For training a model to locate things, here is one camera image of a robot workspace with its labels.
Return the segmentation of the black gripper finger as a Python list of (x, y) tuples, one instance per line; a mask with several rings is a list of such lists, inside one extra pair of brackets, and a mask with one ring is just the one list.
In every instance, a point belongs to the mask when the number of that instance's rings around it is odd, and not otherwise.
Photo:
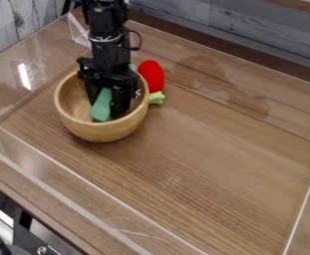
[(117, 119), (126, 114), (131, 107), (134, 89), (128, 85), (115, 85), (112, 87), (111, 116)]
[(87, 91), (89, 103), (93, 104), (97, 99), (101, 89), (109, 87), (109, 82), (104, 78), (96, 79), (95, 77), (85, 76), (84, 84), (85, 84), (85, 91)]

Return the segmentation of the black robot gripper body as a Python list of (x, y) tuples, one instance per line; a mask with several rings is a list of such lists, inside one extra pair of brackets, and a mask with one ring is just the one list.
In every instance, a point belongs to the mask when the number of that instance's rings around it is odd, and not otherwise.
[(136, 51), (140, 47), (131, 46), (128, 35), (93, 37), (88, 36), (92, 49), (92, 57), (79, 57), (77, 76), (84, 80), (85, 76), (104, 78), (109, 82), (108, 89), (115, 85), (128, 85), (134, 89), (134, 97), (136, 96), (138, 75), (131, 70), (131, 51)]

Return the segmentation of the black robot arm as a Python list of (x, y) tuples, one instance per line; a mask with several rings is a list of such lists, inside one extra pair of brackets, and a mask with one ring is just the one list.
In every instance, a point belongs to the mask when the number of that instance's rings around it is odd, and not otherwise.
[(128, 4), (126, 0), (83, 0), (88, 40), (92, 57), (77, 59), (77, 76), (84, 81), (91, 108), (91, 118), (108, 122), (121, 117), (140, 94), (139, 75), (131, 68), (131, 51), (142, 45), (131, 45), (126, 26)]

